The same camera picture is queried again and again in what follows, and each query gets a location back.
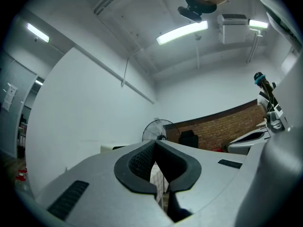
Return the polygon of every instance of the vent grille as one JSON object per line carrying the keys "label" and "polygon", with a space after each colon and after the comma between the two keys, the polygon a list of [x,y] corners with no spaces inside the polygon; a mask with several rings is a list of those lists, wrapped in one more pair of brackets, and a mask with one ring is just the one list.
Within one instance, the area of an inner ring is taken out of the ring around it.
{"label": "vent grille", "polygon": [[48,211],[61,220],[65,220],[82,194],[85,192],[89,183],[75,181],[68,189],[48,208]]}
{"label": "vent grille", "polygon": [[244,14],[222,14],[224,19],[247,19]]}

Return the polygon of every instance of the paper sign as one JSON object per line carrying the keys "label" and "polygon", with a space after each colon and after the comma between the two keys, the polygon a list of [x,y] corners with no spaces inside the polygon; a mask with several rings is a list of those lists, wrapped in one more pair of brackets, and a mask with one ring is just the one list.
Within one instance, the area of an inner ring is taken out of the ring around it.
{"label": "paper sign", "polygon": [[18,88],[16,88],[14,85],[10,85],[8,93],[12,94],[13,96],[16,94]]}
{"label": "paper sign", "polygon": [[9,112],[10,106],[11,106],[11,104],[8,101],[4,100],[2,108]]}
{"label": "paper sign", "polygon": [[7,101],[9,104],[11,104],[11,102],[14,99],[14,95],[10,94],[9,92],[6,93],[6,96],[4,98],[4,101]]}

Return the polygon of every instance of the standing fan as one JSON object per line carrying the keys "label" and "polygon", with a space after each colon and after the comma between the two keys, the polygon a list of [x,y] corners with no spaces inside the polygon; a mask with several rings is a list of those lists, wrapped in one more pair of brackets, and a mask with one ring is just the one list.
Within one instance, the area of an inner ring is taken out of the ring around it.
{"label": "standing fan", "polygon": [[178,141],[180,132],[178,128],[171,121],[165,119],[157,119],[151,122],[145,128],[142,141],[146,140],[170,140]]}

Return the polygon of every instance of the white pipe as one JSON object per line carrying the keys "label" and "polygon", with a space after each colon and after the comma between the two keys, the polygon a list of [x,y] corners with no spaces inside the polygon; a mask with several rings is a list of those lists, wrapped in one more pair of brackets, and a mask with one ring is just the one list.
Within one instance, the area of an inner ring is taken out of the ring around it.
{"label": "white pipe", "polygon": [[130,57],[127,57],[126,66],[125,66],[125,71],[124,71],[124,77],[123,77],[123,80],[122,80],[122,82],[121,82],[121,87],[124,86],[125,81],[126,81],[126,70],[127,70],[127,65],[128,65],[128,62],[129,62]]}
{"label": "white pipe", "polygon": [[196,53],[197,53],[197,66],[198,66],[198,69],[200,69],[200,57],[199,57],[198,41],[196,41]]}
{"label": "white pipe", "polygon": [[250,50],[250,55],[248,56],[248,59],[247,59],[246,63],[250,63],[250,61],[251,61],[251,56],[252,56],[252,53],[255,49],[256,42],[257,42],[257,33],[255,33],[254,41],[252,43],[252,47],[251,47],[251,50]]}
{"label": "white pipe", "polygon": [[256,32],[255,32],[255,37],[254,37],[253,45],[252,45],[252,48],[251,48],[251,51],[250,51],[250,55],[249,55],[246,63],[250,63],[251,62],[251,59],[255,55],[255,52],[256,52],[256,50],[258,48],[258,45],[259,45],[259,42],[260,42],[260,37],[263,37],[261,35],[261,31],[259,29],[250,28],[250,30],[256,31]]}
{"label": "white pipe", "polygon": [[251,55],[250,60],[252,60],[252,58],[255,56],[255,53],[256,53],[256,51],[257,51],[259,42],[260,42],[260,37],[257,36],[257,41],[256,41],[255,49],[254,49],[254,51],[253,51],[253,53],[252,53],[252,55]]}

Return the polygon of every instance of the mesh grille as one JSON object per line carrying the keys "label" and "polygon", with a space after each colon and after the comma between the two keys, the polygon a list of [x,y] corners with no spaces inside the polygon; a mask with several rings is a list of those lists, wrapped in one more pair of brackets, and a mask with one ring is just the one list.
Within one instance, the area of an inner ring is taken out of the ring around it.
{"label": "mesh grille", "polygon": [[154,147],[154,144],[152,144],[139,154],[133,156],[128,164],[132,173],[148,182],[151,178],[152,166],[155,163],[153,156]]}

